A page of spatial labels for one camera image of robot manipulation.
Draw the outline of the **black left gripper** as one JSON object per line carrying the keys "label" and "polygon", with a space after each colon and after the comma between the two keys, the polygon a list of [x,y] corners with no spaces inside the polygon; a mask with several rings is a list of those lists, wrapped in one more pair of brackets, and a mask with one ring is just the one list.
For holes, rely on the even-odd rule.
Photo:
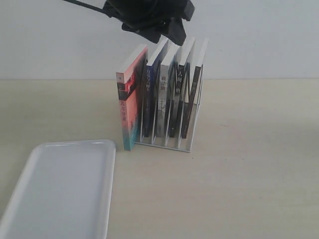
{"label": "black left gripper", "polygon": [[122,30],[135,32],[157,44],[161,34],[183,46],[183,20],[190,21],[195,6],[190,0],[107,0],[103,10],[122,22]]}

